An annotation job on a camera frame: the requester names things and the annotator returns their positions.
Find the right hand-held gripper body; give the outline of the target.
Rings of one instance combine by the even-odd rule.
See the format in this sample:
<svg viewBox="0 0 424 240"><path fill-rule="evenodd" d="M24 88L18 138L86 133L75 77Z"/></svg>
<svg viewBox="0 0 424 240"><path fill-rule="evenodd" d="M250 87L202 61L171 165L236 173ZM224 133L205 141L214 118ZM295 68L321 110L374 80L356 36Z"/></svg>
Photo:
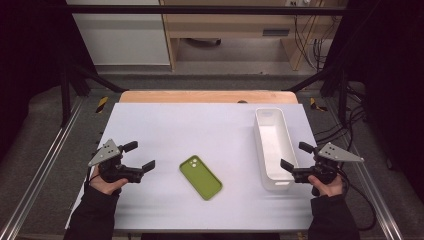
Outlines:
<svg viewBox="0 0 424 240"><path fill-rule="evenodd" d="M331 183L338 174L341 174L341 164L345 162L363 162L364 159L331 142L322 148L314 147L315 164L309 168L294 168L292 176L295 183L308 183L308 177L313 175L322 183Z"/></svg>

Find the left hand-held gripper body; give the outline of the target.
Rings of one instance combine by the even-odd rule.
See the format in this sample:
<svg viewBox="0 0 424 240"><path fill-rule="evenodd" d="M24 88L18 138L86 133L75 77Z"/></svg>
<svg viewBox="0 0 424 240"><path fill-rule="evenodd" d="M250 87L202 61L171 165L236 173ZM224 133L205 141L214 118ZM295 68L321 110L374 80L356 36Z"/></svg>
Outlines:
<svg viewBox="0 0 424 240"><path fill-rule="evenodd" d="M127 179L129 183L140 183L144 172L142 168L127 167L122 164L123 145L117 145L112 139L107 140L94 154L88 166L98 166L101 178L112 183Z"/></svg>

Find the white plastic bin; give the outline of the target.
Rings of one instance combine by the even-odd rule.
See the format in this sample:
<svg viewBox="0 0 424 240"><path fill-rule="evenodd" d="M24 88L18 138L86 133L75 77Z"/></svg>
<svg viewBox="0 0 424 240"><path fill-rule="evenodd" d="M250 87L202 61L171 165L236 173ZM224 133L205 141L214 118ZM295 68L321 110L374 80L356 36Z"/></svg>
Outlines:
<svg viewBox="0 0 424 240"><path fill-rule="evenodd" d="M269 191L287 190L294 183L292 174L280 166L281 160L298 166L283 111L258 108L254 134L262 185Z"/></svg>

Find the green phone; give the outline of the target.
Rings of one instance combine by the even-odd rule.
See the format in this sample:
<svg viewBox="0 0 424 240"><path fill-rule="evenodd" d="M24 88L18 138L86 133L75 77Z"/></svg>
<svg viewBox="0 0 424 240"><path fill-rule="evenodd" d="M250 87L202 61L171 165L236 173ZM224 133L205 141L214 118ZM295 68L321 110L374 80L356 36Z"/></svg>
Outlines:
<svg viewBox="0 0 424 240"><path fill-rule="evenodd" d="M179 170L205 201L211 200L223 188L219 178L197 155L183 161Z"/></svg>

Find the person's left hand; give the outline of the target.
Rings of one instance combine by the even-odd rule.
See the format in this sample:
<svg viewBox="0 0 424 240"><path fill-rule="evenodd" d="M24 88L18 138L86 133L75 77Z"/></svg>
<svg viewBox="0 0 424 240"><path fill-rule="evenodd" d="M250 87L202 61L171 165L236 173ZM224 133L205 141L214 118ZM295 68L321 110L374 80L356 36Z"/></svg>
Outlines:
<svg viewBox="0 0 424 240"><path fill-rule="evenodd" d="M93 187L94 189L98 190L99 192L106 195L113 195L115 192L119 192L121 188L125 186L127 183L128 183L128 180L125 178L119 179L112 183L108 183L104 181L100 176L98 167L94 168L89 178L89 185Z"/></svg>

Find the person's right hand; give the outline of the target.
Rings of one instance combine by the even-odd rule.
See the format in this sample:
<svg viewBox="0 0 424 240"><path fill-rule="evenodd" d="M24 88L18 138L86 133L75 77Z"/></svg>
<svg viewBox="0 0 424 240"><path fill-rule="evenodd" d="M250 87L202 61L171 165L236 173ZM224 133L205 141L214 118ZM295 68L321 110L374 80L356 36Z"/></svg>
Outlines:
<svg viewBox="0 0 424 240"><path fill-rule="evenodd" d="M329 184L322 183L313 175L310 175L308 180L318 190L320 196L332 197L343 193L343 182L339 175Z"/></svg>

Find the white table board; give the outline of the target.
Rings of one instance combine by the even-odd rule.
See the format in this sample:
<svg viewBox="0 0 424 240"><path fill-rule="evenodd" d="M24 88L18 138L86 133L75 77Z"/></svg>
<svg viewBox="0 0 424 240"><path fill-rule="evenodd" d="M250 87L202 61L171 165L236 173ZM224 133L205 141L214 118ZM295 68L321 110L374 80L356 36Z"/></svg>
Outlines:
<svg viewBox="0 0 424 240"><path fill-rule="evenodd" d="M104 139L138 142L123 162L156 167L124 186L115 228L128 232L283 232L305 230L311 187L268 191L261 183L254 136L255 104L118 103ZM222 182L204 200L179 170L197 155Z"/></svg>

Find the wooden table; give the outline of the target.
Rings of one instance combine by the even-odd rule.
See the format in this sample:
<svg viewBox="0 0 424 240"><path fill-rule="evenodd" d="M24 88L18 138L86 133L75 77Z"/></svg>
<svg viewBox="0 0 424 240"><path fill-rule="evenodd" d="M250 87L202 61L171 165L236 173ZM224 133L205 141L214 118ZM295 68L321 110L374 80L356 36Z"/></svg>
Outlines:
<svg viewBox="0 0 424 240"><path fill-rule="evenodd" d="M290 91L268 90L143 90L125 91L120 103L279 103L297 104Z"/></svg>

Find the white cabinet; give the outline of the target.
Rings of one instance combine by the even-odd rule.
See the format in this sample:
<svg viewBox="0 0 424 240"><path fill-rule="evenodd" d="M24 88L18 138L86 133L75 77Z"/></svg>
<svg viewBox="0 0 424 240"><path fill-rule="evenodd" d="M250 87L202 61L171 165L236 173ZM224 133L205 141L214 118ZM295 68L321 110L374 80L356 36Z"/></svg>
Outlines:
<svg viewBox="0 0 424 240"><path fill-rule="evenodd" d="M96 66L169 65L160 14L74 14Z"/></svg>

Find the grey desk label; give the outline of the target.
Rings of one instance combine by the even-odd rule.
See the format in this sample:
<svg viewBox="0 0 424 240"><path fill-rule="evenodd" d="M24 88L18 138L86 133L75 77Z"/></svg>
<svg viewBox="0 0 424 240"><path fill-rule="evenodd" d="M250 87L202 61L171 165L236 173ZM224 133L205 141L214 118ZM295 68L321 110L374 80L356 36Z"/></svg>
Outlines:
<svg viewBox="0 0 424 240"><path fill-rule="evenodd" d="M264 29L262 35L264 37L286 37L290 34L289 29Z"/></svg>

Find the black object under desk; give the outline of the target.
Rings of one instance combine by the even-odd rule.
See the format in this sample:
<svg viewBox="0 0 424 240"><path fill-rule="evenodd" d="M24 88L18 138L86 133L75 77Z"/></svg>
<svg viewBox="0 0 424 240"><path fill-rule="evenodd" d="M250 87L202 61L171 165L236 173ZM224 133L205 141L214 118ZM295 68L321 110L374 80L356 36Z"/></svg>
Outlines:
<svg viewBox="0 0 424 240"><path fill-rule="evenodd" d="M219 46L222 43L221 39L186 38L185 40L188 44L199 47Z"/></svg>

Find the wooden desk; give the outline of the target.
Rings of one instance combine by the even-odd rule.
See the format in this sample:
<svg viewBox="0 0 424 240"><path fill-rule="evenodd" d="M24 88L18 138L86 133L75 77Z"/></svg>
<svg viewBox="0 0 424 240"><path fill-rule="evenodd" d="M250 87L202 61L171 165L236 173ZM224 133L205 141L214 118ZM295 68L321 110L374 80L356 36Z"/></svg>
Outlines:
<svg viewBox="0 0 424 240"><path fill-rule="evenodd" d="M269 6L269 7L340 7L348 0L158 0L162 6ZM276 38L281 41L293 70L301 68L314 39L332 39L339 16L289 15L197 15L165 14L166 35L171 41L183 38ZM264 29L289 29L286 37L264 37Z"/></svg>

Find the aluminium rail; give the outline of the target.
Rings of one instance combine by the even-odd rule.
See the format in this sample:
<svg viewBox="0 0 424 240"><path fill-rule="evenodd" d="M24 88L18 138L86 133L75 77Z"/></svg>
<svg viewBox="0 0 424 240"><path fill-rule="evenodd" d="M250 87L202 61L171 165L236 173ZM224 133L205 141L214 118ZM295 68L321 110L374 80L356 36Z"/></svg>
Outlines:
<svg viewBox="0 0 424 240"><path fill-rule="evenodd" d="M24 221L26 220L35 200L37 199L53 165L56 162L66 140L80 115L81 108L85 103L83 97L77 97L71 108L71 114L66 124L62 126L49 147L37 172L32 178L19 204L15 208L12 216L0 231L0 240L15 240Z"/></svg>
<svg viewBox="0 0 424 240"><path fill-rule="evenodd" d="M338 105L335 100L330 98L324 98L324 100L335 122L337 124L341 123L337 113ZM350 133L347 133L347 135L342 136L341 139L343 142L342 145L347 147L349 145L349 141L353 138L351 137ZM385 240L404 240L396 221L394 220L366 165L364 163L353 163L353 169L355 169L358 180L361 183L363 193L368 197L374 206L376 211L376 219L382 232L385 235Z"/></svg>

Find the black horizontal frame bar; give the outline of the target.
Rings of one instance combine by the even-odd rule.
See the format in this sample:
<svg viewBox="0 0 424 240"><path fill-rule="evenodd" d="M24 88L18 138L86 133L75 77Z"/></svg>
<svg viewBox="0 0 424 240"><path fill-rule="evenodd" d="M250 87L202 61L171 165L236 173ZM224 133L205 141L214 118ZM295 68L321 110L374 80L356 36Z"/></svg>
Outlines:
<svg viewBox="0 0 424 240"><path fill-rule="evenodd" d="M188 5L66 5L71 13L87 14L230 14L230 15L319 15L351 14L346 8L322 7L251 7L251 6L188 6Z"/></svg>

